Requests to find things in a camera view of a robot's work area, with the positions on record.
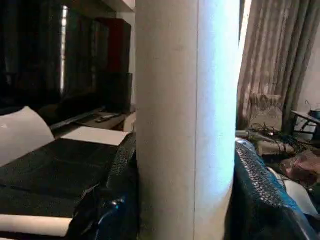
cable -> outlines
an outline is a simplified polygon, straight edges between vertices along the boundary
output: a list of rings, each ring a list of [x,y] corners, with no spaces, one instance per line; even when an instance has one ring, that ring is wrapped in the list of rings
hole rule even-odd
[[[272,126],[267,126],[266,123],[264,123],[263,125],[259,123],[254,123],[251,125],[250,130],[252,132],[259,133],[265,137],[272,139],[277,144],[280,154],[288,154],[286,144],[288,144],[294,149],[295,154],[302,153],[307,149],[301,142],[299,142],[293,136],[284,134],[281,131],[276,130]],[[281,149],[279,142],[283,144],[284,150]]]

beige curtain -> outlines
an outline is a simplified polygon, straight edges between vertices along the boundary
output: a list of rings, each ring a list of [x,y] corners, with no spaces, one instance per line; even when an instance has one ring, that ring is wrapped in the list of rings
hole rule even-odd
[[[238,83],[237,129],[285,129],[297,107],[320,0],[253,0]]]

television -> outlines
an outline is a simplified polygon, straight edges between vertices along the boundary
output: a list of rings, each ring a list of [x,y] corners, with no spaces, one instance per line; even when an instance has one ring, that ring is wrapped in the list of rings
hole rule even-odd
[[[106,26],[56,0],[1,0],[0,108],[29,106],[49,126],[100,108]]]

speaker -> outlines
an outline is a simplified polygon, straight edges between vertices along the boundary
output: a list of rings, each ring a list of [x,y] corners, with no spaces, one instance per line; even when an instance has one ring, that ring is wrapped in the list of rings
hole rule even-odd
[[[109,113],[129,113],[131,109],[133,75],[131,73],[100,71],[97,91]]]
[[[106,70],[111,73],[128,73],[131,25],[123,19],[97,18],[96,20],[109,28]]]

white paper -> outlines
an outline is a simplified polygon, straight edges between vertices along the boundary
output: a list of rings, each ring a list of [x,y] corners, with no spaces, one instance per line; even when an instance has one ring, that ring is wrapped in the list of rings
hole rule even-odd
[[[54,140],[45,121],[29,107],[0,116],[0,167]]]
[[[127,135],[127,132],[82,126],[67,135],[64,135],[62,138],[118,146]]]
[[[0,215],[0,232],[64,237],[71,218]]]

